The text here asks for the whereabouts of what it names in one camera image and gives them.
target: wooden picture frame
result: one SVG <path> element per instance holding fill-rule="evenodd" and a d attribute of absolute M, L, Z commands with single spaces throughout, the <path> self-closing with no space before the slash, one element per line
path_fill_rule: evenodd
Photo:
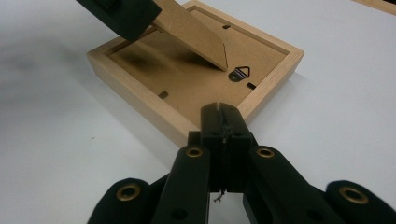
<path fill-rule="evenodd" d="M 203 105 L 234 105 L 250 119 L 304 56 L 302 50 L 201 2 L 183 7 L 223 39 L 228 71 L 152 27 L 133 44 L 118 37 L 88 52 L 96 75 L 180 147 L 187 144 L 189 131 L 199 130 Z M 228 75 L 237 66 L 249 66 L 250 77 L 232 82 Z"/>

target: screw hole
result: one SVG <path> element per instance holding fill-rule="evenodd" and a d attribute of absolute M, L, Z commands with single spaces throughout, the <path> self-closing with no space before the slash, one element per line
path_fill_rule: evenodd
<path fill-rule="evenodd" d="M 186 154 L 189 157 L 200 157 L 204 152 L 200 148 L 194 147 L 187 149 Z"/>
<path fill-rule="evenodd" d="M 259 156 L 267 158 L 267 159 L 273 158 L 275 156 L 275 153 L 272 150 L 268 149 L 268 148 L 259 148 L 257 150 L 257 154 Z"/>
<path fill-rule="evenodd" d="M 117 198 L 122 202 L 135 199 L 140 194 L 140 187 L 136 184 L 124 185 L 117 190 Z"/>
<path fill-rule="evenodd" d="M 306 215 L 316 222 L 323 221 L 323 215 L 316 210 L 309 209 L 306 211 Z"/>
<path fill-rule="evenodd" d="M 341 187 L 339 192 L 345 199 L 352 203 L 366 204 L 369 202 L 365 194 L 352 187 Z"/>

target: white surface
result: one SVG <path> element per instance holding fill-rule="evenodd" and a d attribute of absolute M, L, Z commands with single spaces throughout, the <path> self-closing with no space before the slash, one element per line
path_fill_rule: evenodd
<path fill-rule="evenodd" d="M 396 17 L 348 0 L 205 3 L 303 49 L 249 124 L 309 183 L 348 179 L 396 207 Z M 76 1 L 0 7 L 0 223 L 85 223 L 106 190 L 166 174 L 177 147 L 92 71 L 115 37 Z M 240 196 L 210 223 L 248 223 Z"/>

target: white table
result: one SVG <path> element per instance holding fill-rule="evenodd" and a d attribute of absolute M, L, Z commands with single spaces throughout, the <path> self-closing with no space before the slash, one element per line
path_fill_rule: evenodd
<path fill-rule="evenodd" d="M 396 208 L 396 17 L 348 0 L 204 2 L 305 51 L 249 123 L 258 142 L 313 186 L 351 180 Z M 6 0 L 0 21 L 0 223 L 85 223 L 113 183 L 169 172 L 177 147 L 85 57 L 115 34 L 76 1 Z M 248 223 L 241 199 L 212 203 L 209 222 Z"/>

